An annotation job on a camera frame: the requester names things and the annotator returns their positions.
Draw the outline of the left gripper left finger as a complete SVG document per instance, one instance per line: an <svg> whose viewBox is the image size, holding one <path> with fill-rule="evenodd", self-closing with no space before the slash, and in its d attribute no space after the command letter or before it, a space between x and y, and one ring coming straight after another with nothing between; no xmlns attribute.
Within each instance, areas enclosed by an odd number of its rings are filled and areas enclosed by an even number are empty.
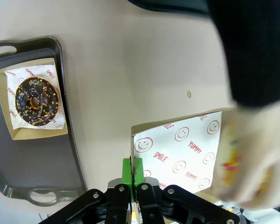
<svg viewBox="0 0 280 224"><path fill-rule="evenodd" d="M131 205L131 160L124 158L122 177L108 184L106 192L90 189L61 210L41 221L42 224L127 224Z"/></svg>

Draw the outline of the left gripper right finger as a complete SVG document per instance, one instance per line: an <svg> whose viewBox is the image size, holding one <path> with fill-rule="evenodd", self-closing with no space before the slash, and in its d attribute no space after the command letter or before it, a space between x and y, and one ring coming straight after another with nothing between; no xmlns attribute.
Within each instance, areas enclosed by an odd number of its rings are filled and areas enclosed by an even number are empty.
<svg viewBox="0 0 280 224"><path fill-rule="evenodd" d="M238 224L238 215L200 198L177 185L159 187L156 179L144 176L143 161L133 158L136 199L144 224Z"/></svg>

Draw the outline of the person's right hand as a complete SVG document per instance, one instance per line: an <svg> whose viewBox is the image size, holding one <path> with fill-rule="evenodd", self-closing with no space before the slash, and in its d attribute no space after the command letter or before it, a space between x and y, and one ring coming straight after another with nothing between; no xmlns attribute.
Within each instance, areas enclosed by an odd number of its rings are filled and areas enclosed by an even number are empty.
<svg viewBox="0 0 280 224"><path fill-rule="evenodd" d="M280 102L223 112L211 190L251 210L280 205Z"/></svg>

